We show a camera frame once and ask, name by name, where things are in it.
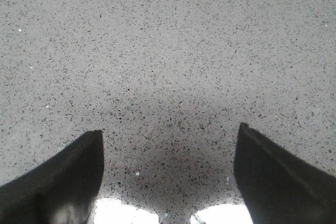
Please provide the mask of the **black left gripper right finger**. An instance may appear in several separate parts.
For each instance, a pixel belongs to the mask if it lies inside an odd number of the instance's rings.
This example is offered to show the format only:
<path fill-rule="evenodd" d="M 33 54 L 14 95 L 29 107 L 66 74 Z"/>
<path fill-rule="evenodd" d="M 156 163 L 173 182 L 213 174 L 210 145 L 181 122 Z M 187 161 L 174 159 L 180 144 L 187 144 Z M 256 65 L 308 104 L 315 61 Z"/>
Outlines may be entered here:
<path fill-rule="evenodd" d="M 234 175 L 253 223 L 335 223 L 335 177 L 246 123 L 239 126 Z"/>

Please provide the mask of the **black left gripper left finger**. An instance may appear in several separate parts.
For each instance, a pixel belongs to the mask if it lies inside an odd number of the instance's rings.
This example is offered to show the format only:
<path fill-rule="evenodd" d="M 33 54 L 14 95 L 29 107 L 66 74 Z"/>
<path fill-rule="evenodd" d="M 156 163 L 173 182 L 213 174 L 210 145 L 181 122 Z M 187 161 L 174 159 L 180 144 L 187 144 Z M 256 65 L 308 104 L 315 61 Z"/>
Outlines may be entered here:
<path fill-rule="evenodd" d="M 1 223 L 87 223 L 104 171 L 102 131 L 1 186 Z"/>

